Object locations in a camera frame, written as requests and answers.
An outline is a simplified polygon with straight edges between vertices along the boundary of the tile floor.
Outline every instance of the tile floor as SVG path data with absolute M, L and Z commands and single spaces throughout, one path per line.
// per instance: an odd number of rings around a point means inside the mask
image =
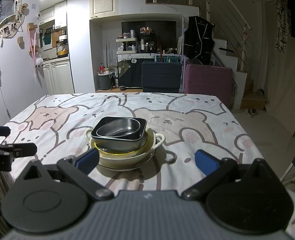
M 280 178 L 295 156 L 295 137 L 266 111 L 258 111 L 253 118 L 243 110 L 232 110 L 232 114 Z

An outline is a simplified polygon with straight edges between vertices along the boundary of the cream bowl with handles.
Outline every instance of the cream bowl with handles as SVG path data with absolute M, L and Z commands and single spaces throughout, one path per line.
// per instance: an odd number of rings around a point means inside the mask
M 102 150 L 98 149 L 100 154 L 100 164 L 109 168 L 121 168 L 124 166 L 130 166 L 143 160 L 151 151 L 155 151 L 165 141 L 165 136 L 161 133 L 155 133 L 151 128 L 146 126 L 147 140 L 143 147 L 140 148 L 141 153 L 137 152 L 136 155 L 122 154 L 121 158 L 115 158 L 116 155 L 103 153 Z M 90 143 L 91 148 L 95 148 L 95 142 L 93 138 L 86 136 L 87 141 Z

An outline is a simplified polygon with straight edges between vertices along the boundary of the upper cabinet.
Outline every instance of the upper cabinet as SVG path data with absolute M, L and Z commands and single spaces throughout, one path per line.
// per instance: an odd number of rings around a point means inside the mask
M 49 21 L 54 20 L 54 17 L 55 17 L 54 6 L 44 11 L 41 11 L 40 14 L 41 14 L 40 24 L 47 23 Z
M 89 7 L 92 19 L 119 14 L 119 0 L 90 0 Z
M 55 5 L 55 28 L 65 27 L 66 23 L 66 1 Z

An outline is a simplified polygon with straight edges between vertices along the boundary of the yellow rim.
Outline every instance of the yellow rim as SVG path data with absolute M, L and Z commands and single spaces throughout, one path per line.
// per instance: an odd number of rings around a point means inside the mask
M 131 152 L 128 152 L 128 153 L 107 153 L 107 152 L 105 152 L 105 151 L 102 151 L 102 149 L 99 148 L 99 147 L 96 145 L 96 143 L 94 143 L 94 147 L 95 147 L 96 149 L 98 149 L 100 152 L 103 152 L 104 154 L 110 154 L 110 155 L 127 155 L 127 154 L 131 154 L 131 153 L 135 153 L 135 152 L 137 152 L 138 150 L 140 150 L 140 149 L 142 149 L 143 147 L 145 147 L 145 145 L 147 144 L 148 140 L 149 140 L 149 135 L 147 136 L 147 139 L 146 139 L 145 144 L 144 144 L 141 148 L 137 149 L 136 151 L 131 151 Z

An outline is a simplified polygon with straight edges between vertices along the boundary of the gray trash bin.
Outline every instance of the gray trash bin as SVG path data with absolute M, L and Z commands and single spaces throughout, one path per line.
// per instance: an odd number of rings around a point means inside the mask
M 99 74 L 98 79 L 100 80 L 101 90 L 110 90 L 112 87 L 112 74 Z

